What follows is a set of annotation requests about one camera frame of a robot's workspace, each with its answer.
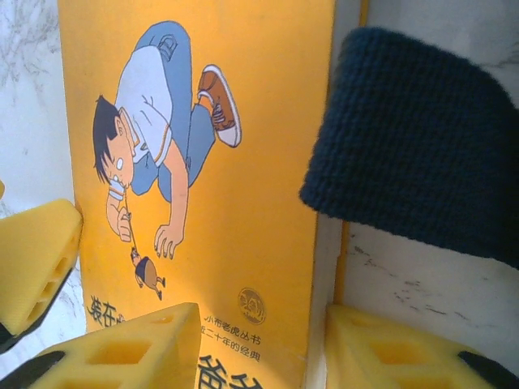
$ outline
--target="knitted cloth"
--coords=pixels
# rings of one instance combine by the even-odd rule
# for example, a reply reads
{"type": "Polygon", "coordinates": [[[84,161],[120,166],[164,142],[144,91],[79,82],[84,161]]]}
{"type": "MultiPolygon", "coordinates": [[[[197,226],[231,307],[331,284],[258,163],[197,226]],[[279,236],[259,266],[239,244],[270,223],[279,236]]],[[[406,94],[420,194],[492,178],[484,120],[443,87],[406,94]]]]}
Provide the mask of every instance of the knitted cloth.
{"type": "Polygon", "coordinates": [[[343,42],[301,200],[519,268],[519,113],[464,58],[382,28],[343,42]]]}

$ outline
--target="white marble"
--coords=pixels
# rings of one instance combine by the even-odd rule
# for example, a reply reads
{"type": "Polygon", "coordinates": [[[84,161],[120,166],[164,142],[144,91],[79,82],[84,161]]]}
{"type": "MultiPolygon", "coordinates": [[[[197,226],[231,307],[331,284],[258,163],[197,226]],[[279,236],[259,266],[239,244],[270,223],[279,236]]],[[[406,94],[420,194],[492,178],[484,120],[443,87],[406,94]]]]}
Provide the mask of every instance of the white marble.
{"type": "MultiPolygon", "coordinates": [[[[517,0],[371,0],[369,25],[483,66],[519,103],[517,0]]],[[[519,271],[351,225],[345,303],[468,344],[519,374],[519,271]]]]}
{"type": "MultiPolygon", "coordinates": [[[[73,200],[56,0],[0,0],[0,217],[73,200]]],[[[42,326],[0,356],[0,378],[85,332],[78,268],[42,326]]]]}

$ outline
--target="cartoon boy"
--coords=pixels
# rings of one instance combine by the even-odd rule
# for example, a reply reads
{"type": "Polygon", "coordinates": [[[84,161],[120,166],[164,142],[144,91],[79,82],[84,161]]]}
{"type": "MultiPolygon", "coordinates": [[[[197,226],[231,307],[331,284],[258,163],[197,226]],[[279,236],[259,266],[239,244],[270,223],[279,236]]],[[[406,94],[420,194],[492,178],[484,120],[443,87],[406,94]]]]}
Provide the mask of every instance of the cartoon boy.
{"type": "Polygon", "coordinates": [[[157,229],[155,250],[173,258],[184,238],[189,188],[216,136],[231,147],[241,142],[238,111],[221,70],[204,68],[192,106],[191,43],[175,22],[155,24],[138,41],[122,71],[115,103],[97,100],[93,120],[95,168],[109,183],[106,216],[123,242],[132,239],[128,210],[120,207],[130,187],[147,193],[157,181],[170,203],[157,229]]]}
{"type": "Polygon", "coordinates": [[[135,266],[135,279],[139,287],[142,288],[143,284],[146,284],[157,293],[159,300],[162,300],[162,291],[159,290],[157,284],[162,284],[165,288],[165,278],[157,276],[157,270],[152,260],[148,257],[141,258],[135,247],[131,249],[130,256],[131,262],[135,266]]]}

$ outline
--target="sneaker sole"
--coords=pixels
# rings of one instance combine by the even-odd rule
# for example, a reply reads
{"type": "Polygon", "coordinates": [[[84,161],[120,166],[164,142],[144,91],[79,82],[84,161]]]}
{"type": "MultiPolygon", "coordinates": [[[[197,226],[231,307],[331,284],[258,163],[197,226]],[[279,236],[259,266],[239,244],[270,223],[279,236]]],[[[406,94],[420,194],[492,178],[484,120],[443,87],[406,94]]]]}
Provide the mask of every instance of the sneaker sole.
{"type": "Polygon", "coordinates": [[[230,127],[228,129],[228,130],[232,130],[234,128],[234,131],[236,132],[236,144],[234,146],[230,144],[229,146],[237,147],[242,142],[242,125],[240,123],[240,117],[238,116],[238,109],[236,107],[236,103],[234,102],[233,94],[230,92],[230,88],[229,88],[229,85],[227,84],[227,80],[225,79],[221,69],[218,66],[207,65],[204,68],[204,70],[202,71],[202,73],[205,73],[208,71],[213,71],[214,73],[216,73],[216,75],[220,79],[221,83],[223,83],[223,85],[224,85],[225,93],[229,97],[230,108],[233,111],[234,122],[236,123],[234,125],[234,127],[230,127]]]}

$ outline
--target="yellow foam block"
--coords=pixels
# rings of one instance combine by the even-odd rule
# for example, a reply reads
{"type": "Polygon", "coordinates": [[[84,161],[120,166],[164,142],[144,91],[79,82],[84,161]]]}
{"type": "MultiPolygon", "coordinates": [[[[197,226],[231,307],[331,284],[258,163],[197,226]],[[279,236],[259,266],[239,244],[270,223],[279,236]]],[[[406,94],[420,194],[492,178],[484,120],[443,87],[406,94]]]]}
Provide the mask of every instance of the yellow foam block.
{"type": "Polygon", "coordinates": [[[328,389],[490,389],[457,354],[462,344],[346,306],[330,306],[328,389]]]}
{"type": "Polygon", "coordinates": [[[49,348],[0,387],[193,389],[200,337],[198,306],[180,304],[49,348]]]}
{"type": "Polygon", "coordinates": [[[81,228],[64,199],[0,220],[0,351],[45,317],[75,264],[81,228]]]}

